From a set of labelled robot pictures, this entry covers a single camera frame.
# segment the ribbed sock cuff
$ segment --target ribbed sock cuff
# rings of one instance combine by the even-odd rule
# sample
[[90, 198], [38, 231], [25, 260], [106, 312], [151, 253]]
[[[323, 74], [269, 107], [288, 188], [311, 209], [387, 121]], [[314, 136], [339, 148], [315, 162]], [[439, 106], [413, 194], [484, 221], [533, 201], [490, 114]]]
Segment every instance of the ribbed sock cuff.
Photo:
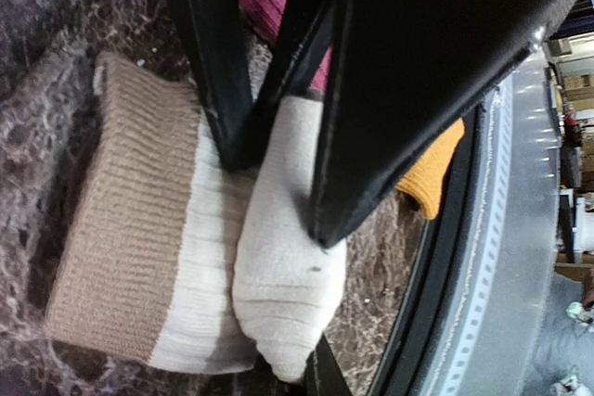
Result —
[[102, 134], [47, 334], [171, 371], [252, 367], [255, 349], [233, 317], [230, 285], [253, 180], [219, 169], [189, 84], [102, 54], [95, 88]]

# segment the tan and white sock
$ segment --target tan and white sock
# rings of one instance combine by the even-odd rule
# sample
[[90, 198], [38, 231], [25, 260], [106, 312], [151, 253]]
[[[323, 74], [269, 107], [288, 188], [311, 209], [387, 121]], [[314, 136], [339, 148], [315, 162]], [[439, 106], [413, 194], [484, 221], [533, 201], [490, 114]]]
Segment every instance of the tan and white sock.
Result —
[[322, 104], [287, 97], [278, 111], [241, 232], [233, 306], [277, 377], [297, 382], [338, 308], [346, 242], [322, 250], [303, 222]]
[[233, 313], [254, 173], [219, 167], [189, 84], [113, 54], [97, 61], [102, 135], [46, 315], [50, 338], [161, 369], [253, 367]]

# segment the dark marble surface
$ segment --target dark marble surface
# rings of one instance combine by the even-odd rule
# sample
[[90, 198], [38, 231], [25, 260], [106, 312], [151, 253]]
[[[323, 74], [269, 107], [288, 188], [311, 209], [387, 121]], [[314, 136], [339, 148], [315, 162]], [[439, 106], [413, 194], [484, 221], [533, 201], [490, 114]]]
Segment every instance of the dark marble surface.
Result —
[[[65, 200], [97, 131], [95, 55], [117, 51], [170, 80], [188, 76], [163, 0], [0, 0], [0, 396], [249, 395], [265, 364], [226, 377], [150, 369], [46, 339], [41, 326], [66, 233]], [[270, 60], [246, 32], [252, 88]], [[349, 240], [345, 300], [328, 330], [364, 394], [394, 321], [420, 236], [394, 193]]]

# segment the yellow sock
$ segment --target yellow sock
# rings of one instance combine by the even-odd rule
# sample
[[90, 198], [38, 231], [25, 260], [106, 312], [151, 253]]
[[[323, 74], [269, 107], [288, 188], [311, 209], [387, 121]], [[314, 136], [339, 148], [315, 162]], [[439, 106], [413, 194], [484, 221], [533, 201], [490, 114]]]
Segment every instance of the yellow sock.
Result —
[[433, 141], [396, 186], [396, 189], [409, 194], [420, 204], [428, 220], [433, 220], [439, 213], [444, 176], [463, 135], [464, 122], [457, 120]]

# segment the sock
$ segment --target sock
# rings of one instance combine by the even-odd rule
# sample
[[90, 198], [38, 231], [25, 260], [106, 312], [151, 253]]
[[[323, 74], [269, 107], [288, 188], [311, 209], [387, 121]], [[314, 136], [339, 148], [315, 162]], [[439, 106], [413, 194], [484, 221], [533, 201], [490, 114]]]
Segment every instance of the sock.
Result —
[[433, 141], [396, 186], [420, 204], [423, 216], [428, 220], [439, 214], [444, 177], [462, 136], [464, 122], [457, 120]]
[[184, 373], [253, 367], [231, 304], [255, 175], [228, 174], [189, 84], [97, 60], [102, 134], [71, 217], [45, 331]]
[[283, 99], [241, 232], [233, 306], [241, 329], [285, 382], [306, 361], [338, 308], [346, 242], [322, 250], [303, 221], [323, 105]]

